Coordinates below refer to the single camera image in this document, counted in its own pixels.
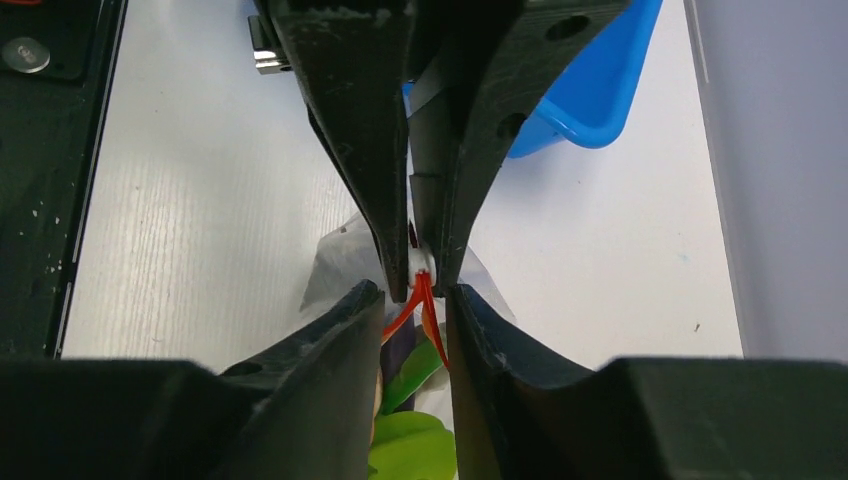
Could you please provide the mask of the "green toy chili pepper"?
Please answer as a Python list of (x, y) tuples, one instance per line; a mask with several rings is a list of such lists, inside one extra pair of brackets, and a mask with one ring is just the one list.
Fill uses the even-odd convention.
[(442, 368), (442, 358), (429, 340), (417, 345), (384, 384), (380, 414), (413, 410), (419, 390)]

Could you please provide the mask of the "green toy leaf vegetable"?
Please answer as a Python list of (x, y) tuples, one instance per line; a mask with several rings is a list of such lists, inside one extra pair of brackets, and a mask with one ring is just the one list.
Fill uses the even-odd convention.
[(430, 414), (378, 416), (368, 454), (368, 479), (450, 480), (457, 475), (454, 433)]

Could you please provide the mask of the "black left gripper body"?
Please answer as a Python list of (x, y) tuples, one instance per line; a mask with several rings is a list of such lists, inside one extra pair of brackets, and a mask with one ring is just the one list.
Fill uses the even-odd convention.
[(268, 13), (268, 2), (253, 0), (252, 3), (257, 13), (249, 15), (247, 20), (257, 71), (262, 75), (291, 71), (291, 64)]

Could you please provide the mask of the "white round toy slice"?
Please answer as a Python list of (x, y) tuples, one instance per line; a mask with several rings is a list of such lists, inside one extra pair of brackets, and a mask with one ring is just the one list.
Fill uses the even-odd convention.
[(374, 442), (375, 432), (376, 432), (376, 421), (377, 421), (378, 415), (380, 414), (382, 399), (383, 399), (382, 385), (377, 384), (376, 387), (375, 387), (375, 394), (374, 394), (373, 415), (372, 415), (370, 438), (369, 438), (370, 444), (372, 444)]

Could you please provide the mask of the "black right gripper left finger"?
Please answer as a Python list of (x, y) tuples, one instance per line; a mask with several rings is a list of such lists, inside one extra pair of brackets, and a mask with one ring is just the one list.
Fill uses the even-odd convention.
[(363, 281), (222, 373), (180, 360), (1, 365), (5, 479), (364, 479), (384, 293)]

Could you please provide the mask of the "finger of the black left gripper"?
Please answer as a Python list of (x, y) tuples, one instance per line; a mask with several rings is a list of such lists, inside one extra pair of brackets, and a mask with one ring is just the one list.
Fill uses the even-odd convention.
[(391, 298), (408, 289), (407, 141), (401, 86), (411, 1), (271, 1), (268, 16), (310, 125), (367, 221)]
[(627, 1), (450, 1), (441, 47), (410, 92), (412, 205), (435, 262), (457, 283), (474, 222), (519, 131), (571, 61)]

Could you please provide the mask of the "clear zip top bag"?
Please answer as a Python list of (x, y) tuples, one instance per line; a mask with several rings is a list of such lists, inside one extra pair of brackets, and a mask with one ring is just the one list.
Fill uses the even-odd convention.
[[(379, 287), (386, 284), (370, 229), (362, 216), (356, 214), (319, 240), (300, 304), (301, 317), (328, 311), (361, 280), (370, 280)], [(414, 324), (416, 346), (425, 340), (431, 342), (424, 325), (428, 318), (424, 307), (418, 305), (404, 323)], [(381, 365), (377, 384), (383, 389)], [(444, 364), (419, 390), (414, 409), (407, 411), (433, 415), (454, 433), (451, 386)]]

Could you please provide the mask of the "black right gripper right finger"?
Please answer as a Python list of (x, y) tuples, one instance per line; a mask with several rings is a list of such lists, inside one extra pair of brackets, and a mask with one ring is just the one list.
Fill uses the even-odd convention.
[(463, 479), (843, 479), (847, 368), (822, 361), (570, 361), (472, 287), (446, 298)]

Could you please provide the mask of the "purple toy eggplant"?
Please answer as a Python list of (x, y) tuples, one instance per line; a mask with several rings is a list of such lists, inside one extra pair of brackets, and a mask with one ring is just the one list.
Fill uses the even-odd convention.
[(406, 323), (382, 346), (380, 365), (384, 389), (387, 389), (389, 383), (397, 376), (416, 344), (415, 326), (413, 323)]

